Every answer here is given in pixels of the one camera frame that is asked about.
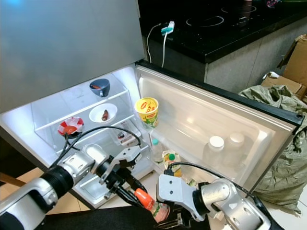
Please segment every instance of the plastic bag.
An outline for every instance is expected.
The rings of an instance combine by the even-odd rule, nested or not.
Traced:
[[[293,141],[255,190],[259,198],[301,213],[297,202],[307,184],[307,105],[286,86],[267,89],[258,85],[243,90],[239,95],[305,116]]]

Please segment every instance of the small bottle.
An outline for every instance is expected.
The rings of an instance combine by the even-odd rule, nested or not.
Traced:
[[[170,207],[167,204],[155,202],[148,193],[140,188],[136,189],[134,194],[144,208],[152,213],[153,218],[157,223],[166,220],[170,211]]]
[[[162,159],[163,147],[158,139],[153,139],[152,143],[153,143],[152,158],[154,162],[159,164],[163,161]]]
[[[232,133],[225,144],[225,157],[223,165],[231,168],[240,167],[243,157],[243,145],[245,137],[241,133]]]
[[[194,180],[194,179],[192,179],[191,177],[189,177],[189,176],[187,176],[187,175],[182,175],[181,176],[181,179],[182,180],[184,180],[184,182],[187,184],[187,185],[189,185],[189,186],[191,186],[191,187],[196,187],[197,188],[197,182]]]
[[[219,136],[213,136],[209,139],[207,145],[203,150],[203,159],[206,164],[215,169],[221,163],[222,154],[224,149],[224,140]]]

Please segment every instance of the refrigerator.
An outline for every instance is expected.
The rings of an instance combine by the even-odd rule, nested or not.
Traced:
[[[130,127],[142,140],[142,158],[132,170],[136,178],[153,170],[163,172],[163,164],[151,160],[151,139],[156,138],[182,161],[211,168],[253,191],[303,121],[301,115],[142,60],[135,0],[3,1],[1,8],[1,23],[6,23],[1,57],[7,64],[1,68],[1,136],[43,171],[64,146],[65,139],[58,133],[60,123],[77,116],[84,121],[84,131],[98,127],[89,113],[109,103],[118,111],[108,125]],[[109,80],[108,96],[91,91],[89,85],[96,79]],[[21,85],[20,91],[12,88],[16,83]],[[156,128],[144,126],[134,109],[143,97],[159,102]],[[204,159],[210,137],[227,139],[234,132],[245,137],[244,157],[236,159],[237,165],[225,167],[221,158],[213,166]],[[96,143],[116,156],[125,146],[114,135],[111,129],[98,130],[80,139],[76,147]],[[215,179],[188,166],[182,167],[182,173],[196,182]],[[71,193],[87,206],[98,208],[108,201],[104,196],[108,190],[98,181],[88,174]]]

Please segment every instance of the open refrigerator door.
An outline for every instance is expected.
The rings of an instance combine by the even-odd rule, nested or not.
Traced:
[[[159,125],[148,128],[148,133],[178,153],[182,161],[208,167],[252,191],[292,140],[298,127],[292,118],[296,120],[297,114],[278,116],[282,110],[270,106],[254,109],[248,104],[251,100],[238,103],[218,88],[206,84],[196,87],[168,76],[167,70],[163,73],[148,67],[142,63],[137,66],[141,97],[153,97],[159,102]],[[208,142],[216,136],[224,140],[225,148],[219,154],[210,154]],[[236,155],[229,148],[229,139],[236,141],[237,137],[241,144],[240,154]],[[164,169],[161,164],[154,165],[157,171]],[[188,181],[215,179],[199,169],[181,169]]]

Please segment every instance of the freezer door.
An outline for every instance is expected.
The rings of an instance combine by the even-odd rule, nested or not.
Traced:
[[[148,132],[182,160],[212,168],[248,190],[257,186],[302,122],[295,113],[192,82],[146,62],[137,65],[137,75],[141,97],[159,102],[159,124]],[[237,151],[229,144],[233,133],[244,137]],[[208,151],[212,136],[224,139],[219,153]],[[183,174],[198,182],[213,179],[192,168]]]
[[[136,0],[4,0],[0,7],[0,113],[144,57]]]

